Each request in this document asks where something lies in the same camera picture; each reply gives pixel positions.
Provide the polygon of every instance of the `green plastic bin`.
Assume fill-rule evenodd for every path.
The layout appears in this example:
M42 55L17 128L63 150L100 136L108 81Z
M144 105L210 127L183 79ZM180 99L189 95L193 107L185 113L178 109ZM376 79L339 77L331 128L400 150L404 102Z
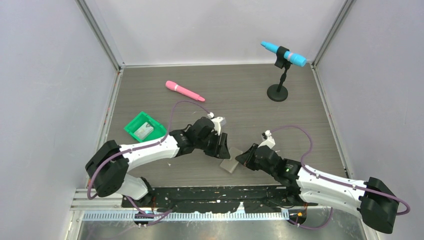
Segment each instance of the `green plastic bin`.
M137 129L139 129L146 122L153 127L153 131L149 135L147 135L147 137L145 139L141 140L139 137L137 137L134 134L134 132L136 132ZM139 141L140 143L161 138L161 137L165 136L165 134L167 133L167 129L162 124L157 122L155 119L153 119L151 116L149 116L144 111L140 112L123 129L127 133L129 133L134 139Z

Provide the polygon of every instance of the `blue object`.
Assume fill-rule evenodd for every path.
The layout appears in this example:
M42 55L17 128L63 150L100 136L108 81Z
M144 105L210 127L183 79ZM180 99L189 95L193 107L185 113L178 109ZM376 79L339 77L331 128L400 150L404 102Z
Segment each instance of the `blue object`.
M270 42L266 42L266 41L263 41L260 44L263 47L265 47L265 49L267 49L268 51L277 54L277 50L279 46L274 45ZM290 51L286 51L284 53L284 58L287 59L290 63L297 65L299 67L303 67L306 64L306 58L304 56L297 53L290 52Z
M273 52L273 53L277 54L277 50L278 50L279 46L274 45L274 44L272 44L272 43L270 43L270 42L266 42L266 41L263 41L263 42L261 42L260 44L261 44L263 47L265 47L265 49L266 49L266 50L268 50L268 51L270 51L270 52Z

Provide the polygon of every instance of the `wood grain surface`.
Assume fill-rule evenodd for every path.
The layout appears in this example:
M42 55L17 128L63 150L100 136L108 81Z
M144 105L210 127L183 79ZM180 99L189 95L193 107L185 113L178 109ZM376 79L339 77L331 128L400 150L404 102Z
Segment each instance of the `wood grain surface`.
M272 64L162 66L126 68L118 92L108 139L118 144L133 144L124 131L138 113L146 112L165 127L173 105L187 100L165 87L172 80L206 99L202 105L215 116L226 118L223 132L228 133L228 148L243 152L261 142L261 133L282 125L295 124L312 136L313 151L307 164L330 174L344 176L343 165L330 125L309 66L292 66L284 86L288 98L274 102L267 88L277 84L282 70ZM198 106L182 103L176 107L171 129L193 124L206 113ZM308 150L308 138L297 129L284 129L273 134L273 148L283 158L300 160ZM277 184L262 171L239 165L233 174L219 167L222 160L205 156L202 151L173 159L161 159L131 171L145 177L154 187L229 186Z

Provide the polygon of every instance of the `gray sponge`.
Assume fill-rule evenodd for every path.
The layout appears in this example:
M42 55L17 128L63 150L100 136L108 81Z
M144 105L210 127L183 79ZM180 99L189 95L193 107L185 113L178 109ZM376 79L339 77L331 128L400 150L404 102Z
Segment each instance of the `gray sponge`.
M228 171L230 174L234 172L239 162L236 160L236 157L238 155L241 155L243 152L241 150L238 150L235 147L231 147L229 149L229 159L224 159L221 164L219 165L221 168Z

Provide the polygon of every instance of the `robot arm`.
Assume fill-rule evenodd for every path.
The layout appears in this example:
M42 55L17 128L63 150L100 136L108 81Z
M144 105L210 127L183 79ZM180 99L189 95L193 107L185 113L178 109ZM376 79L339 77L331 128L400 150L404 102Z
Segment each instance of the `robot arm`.
M194 149L203 150L211 157L229 159L227 134L222 132L225 123L224 117L214 117L213 113L210 113L207 117L198 119L193 125L189 124L185 129L171 131L168 136L163 137L164 140L155 139L130 145L117 145L114 140L110 140L96 152L85 165L85 169L91 178L107 158L125 152L102 168L93 186L99 197L118 193L136 201L149 202L149 183L146 179L131 176L127 172L155 160L190 154Z
M263 142L260 145L254 143L248 151L235 159L251 170L262 170L273 176L277 182L286 187L286 199L293 205L316 203L333 207L358 217L377 231L392 233L399 206L397 201L333 183L319 176L394 196L381 180L373 177L368 181L353 180L318 171L306 165L308 170L315 173L311 174L300 162L282 158L271 149L275 141L269 131L263 133L262 138Z

